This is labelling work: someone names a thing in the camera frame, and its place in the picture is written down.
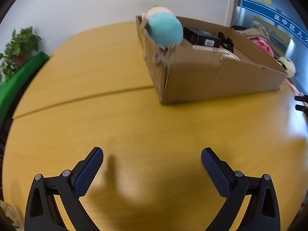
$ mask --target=white wall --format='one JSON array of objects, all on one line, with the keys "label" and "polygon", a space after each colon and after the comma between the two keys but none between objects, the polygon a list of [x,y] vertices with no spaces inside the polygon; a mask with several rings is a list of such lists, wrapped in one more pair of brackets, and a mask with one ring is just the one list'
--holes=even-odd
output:
[{"label": "white wall", "polygon": [[16,0],[0,24],[0,52],[14,28],[33,26],[51,54],[72,35],[87,29],[133,21],[154,4],[176,15],[218,24],[231,21],[234,0]]}]

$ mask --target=white label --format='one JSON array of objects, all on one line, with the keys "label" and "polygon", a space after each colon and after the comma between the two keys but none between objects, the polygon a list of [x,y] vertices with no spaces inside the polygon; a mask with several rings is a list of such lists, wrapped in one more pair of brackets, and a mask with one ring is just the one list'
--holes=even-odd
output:
[{"label": "white label", "polygon": [[215,41],[210,39],[205,39],[204,46],[214,47]]}]

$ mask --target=blue sign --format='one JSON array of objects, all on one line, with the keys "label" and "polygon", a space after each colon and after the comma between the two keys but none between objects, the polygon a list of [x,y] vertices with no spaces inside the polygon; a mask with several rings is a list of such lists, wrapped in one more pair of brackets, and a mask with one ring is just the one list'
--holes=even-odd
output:
[{"label": "blue sign", "polygon": [[242,7],[278,23],[280,26],[301,40],[302,43],[306,45],[306,47],[308,47],[308,33],[305,32],[301,27],[297,26],[289,18],[278,13],[277,11],[272,10],[271,8],[249,0],[243,0]]}]

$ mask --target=teal plush ball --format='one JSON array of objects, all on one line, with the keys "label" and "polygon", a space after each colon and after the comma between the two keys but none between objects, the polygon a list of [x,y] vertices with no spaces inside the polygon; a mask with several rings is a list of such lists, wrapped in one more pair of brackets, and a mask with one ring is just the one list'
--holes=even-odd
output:
[{"label": "teal plush ball", "polygon": [[183,28],[174,15],[159,12],[151,15],[147,21],[147,31],[157,45],[168,48],[182,42]]}]

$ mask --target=wooden table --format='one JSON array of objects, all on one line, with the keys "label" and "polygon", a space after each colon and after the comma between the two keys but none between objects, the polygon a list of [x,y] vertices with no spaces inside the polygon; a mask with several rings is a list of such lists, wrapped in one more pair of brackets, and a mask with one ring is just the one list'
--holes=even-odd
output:
[{"label": "wooden table", "polygon": [[[97,55],[95,39],[104,42],[111,28],[115,38],[127,35],[131,51],[109,46]],[[281,230],[287,229],[308,188],[307,123],[294,109],[289,85],[273,92],[160,105],[134,23],[73,39],[38,74],[15,115],[3,165],[8,204],[24,215],[35,174],[59,175],[99,146],[104,163],[80,200],[100,230],[202,231],[224,203],[200,160],[202,149],[210,146],[234,170],[271,175]],[[71,58],[73,51],[83,61]],[[121,63],[106,65],[112,56]],[[61,73],[59,63],[71,68]],[[83,70],[83,76],[72,75],[76,70]],[[248,201],[246,197],[231,230]],[[57,202],[67,228],[74,230],[58,197]]]}]

